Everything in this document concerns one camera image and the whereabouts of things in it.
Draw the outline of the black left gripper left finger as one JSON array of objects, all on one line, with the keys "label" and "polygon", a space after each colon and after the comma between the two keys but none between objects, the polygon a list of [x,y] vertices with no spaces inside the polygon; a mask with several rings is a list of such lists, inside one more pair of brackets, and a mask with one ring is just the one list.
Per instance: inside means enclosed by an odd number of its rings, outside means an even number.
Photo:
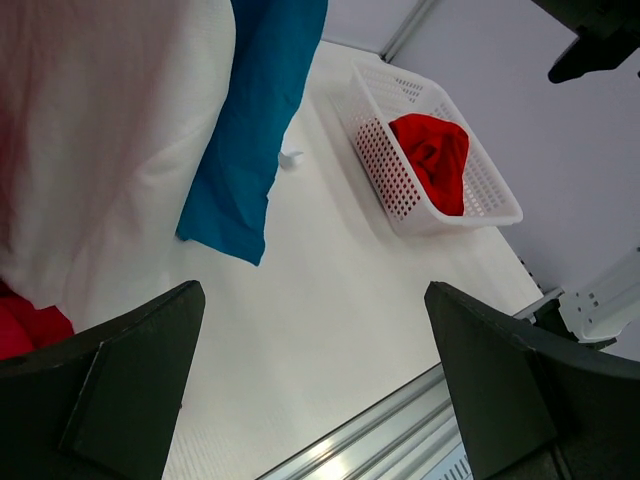
[{"label": "black left gripper left finger", "polygon": [[205,308],[199,282],[1,363],[4,479],[159,479]]}]

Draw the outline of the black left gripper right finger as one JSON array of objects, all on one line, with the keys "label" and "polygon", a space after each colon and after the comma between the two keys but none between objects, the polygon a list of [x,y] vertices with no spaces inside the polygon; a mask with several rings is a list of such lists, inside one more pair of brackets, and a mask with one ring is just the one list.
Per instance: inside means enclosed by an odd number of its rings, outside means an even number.
[{"label": "black left gripper right finger", "polygon": [[638,478],[638,362],[444,282],[424,301],[474,478]]}]

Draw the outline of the red t shirt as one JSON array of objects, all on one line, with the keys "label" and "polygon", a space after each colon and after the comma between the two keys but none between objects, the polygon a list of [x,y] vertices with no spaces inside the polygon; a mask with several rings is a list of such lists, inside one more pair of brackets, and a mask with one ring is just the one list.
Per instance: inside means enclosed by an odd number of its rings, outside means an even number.
[{"label": "red t shirt", "polygon": [[444,215],[462,216],[467,132],[451,121],[419,113],[401,116],[389,127],[431,203]]}]

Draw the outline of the blue t shirt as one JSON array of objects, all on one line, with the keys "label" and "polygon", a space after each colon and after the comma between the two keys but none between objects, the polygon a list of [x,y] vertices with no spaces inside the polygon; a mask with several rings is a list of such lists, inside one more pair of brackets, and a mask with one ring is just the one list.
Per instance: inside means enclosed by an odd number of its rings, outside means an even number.
[{"label": "blue t shirt", "polygon": [[269,192],[320,43],[326,0],[235,1],[229,89],[176,234],[260,264]]}]

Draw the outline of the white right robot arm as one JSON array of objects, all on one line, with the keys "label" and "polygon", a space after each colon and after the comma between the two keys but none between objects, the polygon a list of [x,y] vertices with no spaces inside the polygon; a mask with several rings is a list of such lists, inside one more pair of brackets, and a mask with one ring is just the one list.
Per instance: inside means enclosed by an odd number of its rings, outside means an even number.
[{"label": "white right robot arm", "polygon": [[[561,84],[617,69],[639,49],[637,1],[538,1],[576,35],[548,72]],[[576,291],[557,289],[528,308],[534,324],[593,349],[603,349],[639,319],[639,246]]]}]

